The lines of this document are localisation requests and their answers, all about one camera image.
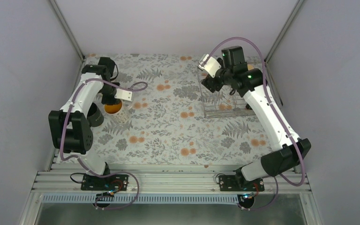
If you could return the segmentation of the black matte mug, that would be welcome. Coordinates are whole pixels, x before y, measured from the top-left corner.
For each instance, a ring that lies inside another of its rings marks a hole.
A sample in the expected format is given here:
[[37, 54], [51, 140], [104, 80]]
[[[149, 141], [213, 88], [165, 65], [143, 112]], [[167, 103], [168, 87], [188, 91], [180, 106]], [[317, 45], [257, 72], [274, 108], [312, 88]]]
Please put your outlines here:
[[90, 127], [99, 127], [104, 122], [104, 116], [95, 103], [92, 103], [87, 113], [87, 121]]

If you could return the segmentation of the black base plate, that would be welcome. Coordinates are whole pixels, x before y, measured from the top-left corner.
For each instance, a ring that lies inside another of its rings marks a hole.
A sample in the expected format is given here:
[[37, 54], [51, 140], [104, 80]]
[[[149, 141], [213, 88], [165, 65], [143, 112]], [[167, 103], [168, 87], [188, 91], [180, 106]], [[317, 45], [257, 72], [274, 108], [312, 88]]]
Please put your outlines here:
[[223, 192], [253, 192], [264, 191], [264, 182], [261, 178], [253, 181], [246, 181], [244, 178], [238, 178], [236, 175], [218, 174], [215, 181]]
[[108, 178], [84, 175], [80, 189], [82, 191], [126, 191], [129, 176], [117, 174]]

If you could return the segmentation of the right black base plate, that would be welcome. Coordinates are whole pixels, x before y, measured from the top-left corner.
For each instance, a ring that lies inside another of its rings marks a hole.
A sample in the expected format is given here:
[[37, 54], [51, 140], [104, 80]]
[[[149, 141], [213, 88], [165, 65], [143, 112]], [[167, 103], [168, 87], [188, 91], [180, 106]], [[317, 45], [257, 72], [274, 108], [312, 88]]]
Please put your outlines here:
[[215, 181], [223, 192], [253, 192], [264, 191], [264, 182], [261, 178], [253, 181], [246, 181], [244, 178], [238, 178], [236, 175], [218, 174]]

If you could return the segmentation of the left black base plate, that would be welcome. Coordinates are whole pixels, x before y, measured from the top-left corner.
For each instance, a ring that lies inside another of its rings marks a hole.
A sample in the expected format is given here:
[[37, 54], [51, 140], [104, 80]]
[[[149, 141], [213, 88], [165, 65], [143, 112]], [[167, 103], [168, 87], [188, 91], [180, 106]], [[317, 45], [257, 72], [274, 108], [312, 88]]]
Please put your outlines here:
[[126, 191], [129, 176], [117, 174], [108, 178], [84, 175], [80, 189], [82, 191]]

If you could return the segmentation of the aluminium mounting rail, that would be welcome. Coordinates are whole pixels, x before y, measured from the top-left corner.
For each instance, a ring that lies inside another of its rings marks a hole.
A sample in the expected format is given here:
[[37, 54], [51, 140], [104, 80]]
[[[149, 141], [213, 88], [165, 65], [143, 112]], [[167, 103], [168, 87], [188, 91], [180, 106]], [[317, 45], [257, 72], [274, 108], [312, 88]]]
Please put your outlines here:
[[[217, 194], [217, 174], [232, 174], [237, 165], [127, 165], [110, 164], [113, 172], [129, 172], [126, 193], [136, 193], [140, 184], [142, 194]], [[36, 193], [80, 193], [81, 185], [69, 178], [72, 173], [84, 170], [77, 164], [53, 164], [47, 172], [38, 172], [32, 192]]]

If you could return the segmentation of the yellow white cup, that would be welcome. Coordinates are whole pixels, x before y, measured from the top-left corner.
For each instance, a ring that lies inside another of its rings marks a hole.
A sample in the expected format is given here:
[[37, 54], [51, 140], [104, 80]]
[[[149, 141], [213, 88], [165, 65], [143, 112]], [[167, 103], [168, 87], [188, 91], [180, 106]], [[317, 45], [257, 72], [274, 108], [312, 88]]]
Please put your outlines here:
[[254, 67], [253, 65], [251, 65], [251, 64], [248, 64], [247, 67], [248, 67], [248, 70], [252, 70], [252, 69], [255, 68], [255, 67]]

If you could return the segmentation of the floral patterned table mat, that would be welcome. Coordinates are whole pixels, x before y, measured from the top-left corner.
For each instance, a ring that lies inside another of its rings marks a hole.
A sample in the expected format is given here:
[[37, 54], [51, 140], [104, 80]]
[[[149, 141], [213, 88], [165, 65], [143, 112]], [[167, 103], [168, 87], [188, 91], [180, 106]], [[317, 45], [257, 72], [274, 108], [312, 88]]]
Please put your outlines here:
[[205, 118], [197, 77], [199, 56], [113, 54], [116, 81], [137, 86], [126, 103], [131, 121], [108, 114], [94, 127], [91, 150], [110, 164], [244, 165], [273, 151], [254, 115]]

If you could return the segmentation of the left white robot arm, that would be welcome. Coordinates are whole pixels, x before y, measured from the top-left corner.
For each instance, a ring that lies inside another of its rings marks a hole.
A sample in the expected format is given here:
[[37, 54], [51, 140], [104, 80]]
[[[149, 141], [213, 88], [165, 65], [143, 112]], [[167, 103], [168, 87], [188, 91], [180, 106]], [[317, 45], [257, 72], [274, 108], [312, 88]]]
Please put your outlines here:
[[94, 140], [92, 128], [104, 121], [94, 99], [101, 94], [102, 104], [121, 104], [116, 97], [120, 86], [114, 83], [116, 67], [109, 57], [100, 58], [96, 65], [85, 65], [69, 100], [48, 115], [52, 142], [59, 150], [60, 160], [78, 161], [88, 175], [94, 176], [93, 184], [101, 190], [110, 187], [112, 177], [107, 163], [91, 150]]

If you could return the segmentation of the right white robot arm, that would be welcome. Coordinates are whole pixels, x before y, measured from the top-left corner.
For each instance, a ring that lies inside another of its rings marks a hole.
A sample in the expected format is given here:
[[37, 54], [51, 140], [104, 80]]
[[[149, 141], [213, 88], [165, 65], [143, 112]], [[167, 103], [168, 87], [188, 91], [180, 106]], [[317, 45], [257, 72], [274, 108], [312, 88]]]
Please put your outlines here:
[[307, 138], [301, 139], [284, 118], [262, 71], [248, 68], [242, 47], [225, 48], [222, 57], [217, 59], [204, 54], [198, 67], [207, 72], [201, 84], [210, 92], [220, 91], [226, 85], [246, 101], [261, 122], [273, 149], [259, 160], [236, 170], [236, 187], [246, 191], [254, 181], [282, 175], [298, 165], [305, 175], [304, 157], [311, 149], [311, 143]]

